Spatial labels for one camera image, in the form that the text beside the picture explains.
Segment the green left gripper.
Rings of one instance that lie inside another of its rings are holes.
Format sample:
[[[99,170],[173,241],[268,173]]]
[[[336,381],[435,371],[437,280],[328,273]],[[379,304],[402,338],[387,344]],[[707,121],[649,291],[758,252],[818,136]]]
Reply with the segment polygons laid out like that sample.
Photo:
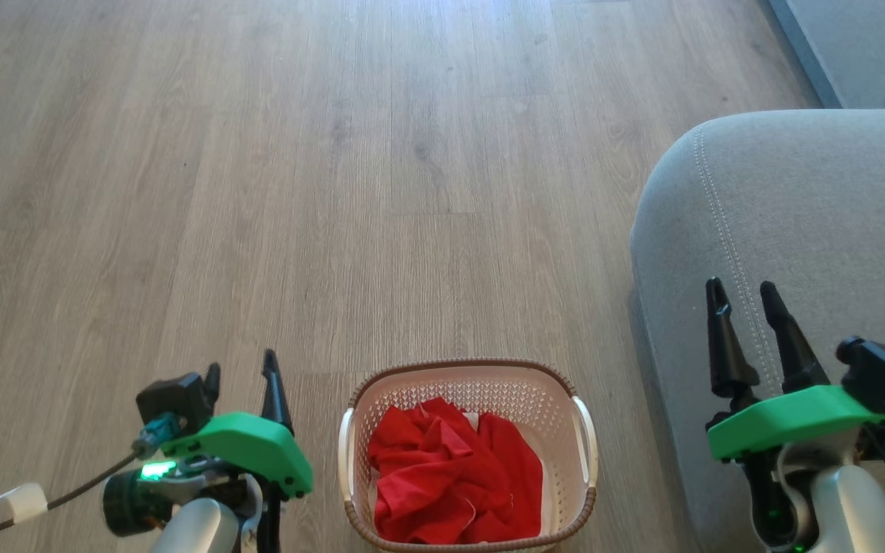
[[[158,477],[170,515],[158,553],[283,553],[280,524],[289,502],[313,492],[315,475],[295,437],[277,354],[264,350],[261,416],[231,412],[161,446],[173,468]],[[208,366],[207,407],[219,399],[221,367]]]

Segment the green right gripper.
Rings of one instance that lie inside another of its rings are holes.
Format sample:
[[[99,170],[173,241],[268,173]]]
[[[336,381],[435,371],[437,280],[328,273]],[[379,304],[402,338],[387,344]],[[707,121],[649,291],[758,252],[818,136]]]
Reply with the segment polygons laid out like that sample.
[[[718,412],[706,425],[714,459],[740,465],[752,492],[782,492],[777,455],[786,445],[851,431],[854,455],[885,458],[885,416],[831,385],[775,283],[762,281],[760,297],[776,336],[786,395],[765,400],[753,392],[760,378],[742,352],[722,280],[711,277],[705,292],[711,392],[730,400],[728,412]]]

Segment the red cloth garment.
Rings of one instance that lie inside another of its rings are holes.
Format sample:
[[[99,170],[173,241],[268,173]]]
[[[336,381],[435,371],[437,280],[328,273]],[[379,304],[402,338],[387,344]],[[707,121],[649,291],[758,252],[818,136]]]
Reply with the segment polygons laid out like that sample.
[[[376,473],[373,527],[401,544],[537,538],[543,462],[512,421],[443,398],[390,406],[366,446]]]

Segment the grey fabric sofa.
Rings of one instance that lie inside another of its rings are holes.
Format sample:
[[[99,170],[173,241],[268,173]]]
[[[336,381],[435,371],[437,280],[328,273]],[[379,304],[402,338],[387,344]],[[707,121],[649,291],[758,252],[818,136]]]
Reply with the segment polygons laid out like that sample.
[[[709,452],[726,409],[710,388],[704,286],[719,277],[759,398],[782,369],[759,294],[773,281],[828,376],[856,335],[885,343],[885,109],[782,110],[696,126],[642,192],[630,255],[643,335],[673,445],[689,551],[763,553],[747,479]]]

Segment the long grey sofa section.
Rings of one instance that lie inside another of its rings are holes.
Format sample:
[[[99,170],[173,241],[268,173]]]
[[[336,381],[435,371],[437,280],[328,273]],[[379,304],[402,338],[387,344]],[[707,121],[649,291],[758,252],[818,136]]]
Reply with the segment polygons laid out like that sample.
[[[885,108],[885,0],[767,0],[826,108]]]

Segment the white laundry basket brown rim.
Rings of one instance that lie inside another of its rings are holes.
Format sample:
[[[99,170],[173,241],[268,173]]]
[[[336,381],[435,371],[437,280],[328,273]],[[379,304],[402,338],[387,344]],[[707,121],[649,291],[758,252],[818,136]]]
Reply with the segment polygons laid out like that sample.
[[[519,427],[545,470],[541,535],[446,546],[378,536],[366,446],[390,406],[407,409],[433,398],[470,412],[495,413]],[[376,553],[554,553],[588,521],[598,478],[599,444],[585,402],[568,378],[527,359],[443,359],[388,368],[358,385],[340,423],[338,480],[345,514]]]

